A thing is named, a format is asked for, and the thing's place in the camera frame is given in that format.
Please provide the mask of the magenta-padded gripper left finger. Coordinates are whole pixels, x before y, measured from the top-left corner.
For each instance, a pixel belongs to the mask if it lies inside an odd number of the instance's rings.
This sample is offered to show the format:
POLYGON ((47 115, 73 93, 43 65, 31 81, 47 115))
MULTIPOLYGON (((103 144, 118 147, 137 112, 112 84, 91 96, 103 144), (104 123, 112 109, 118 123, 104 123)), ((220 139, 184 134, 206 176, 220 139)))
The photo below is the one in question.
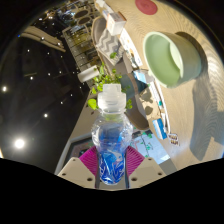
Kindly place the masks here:
POLYGON ((57 175, 80 187, 97 188, 99 185, 98 156, 91 147, 80 157, 68 154, 57 166, 57 175))

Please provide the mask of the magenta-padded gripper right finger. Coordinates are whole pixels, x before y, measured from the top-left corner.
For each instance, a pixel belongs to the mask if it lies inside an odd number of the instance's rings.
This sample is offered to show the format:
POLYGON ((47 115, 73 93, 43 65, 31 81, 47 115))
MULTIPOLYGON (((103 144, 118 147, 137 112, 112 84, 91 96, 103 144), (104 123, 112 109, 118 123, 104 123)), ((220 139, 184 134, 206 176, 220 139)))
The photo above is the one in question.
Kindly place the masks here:
POLYGON ((166 176, 153 158, 145 158, 133 147, 126 151, 126 173, 130 189, 146 186, 166 176))

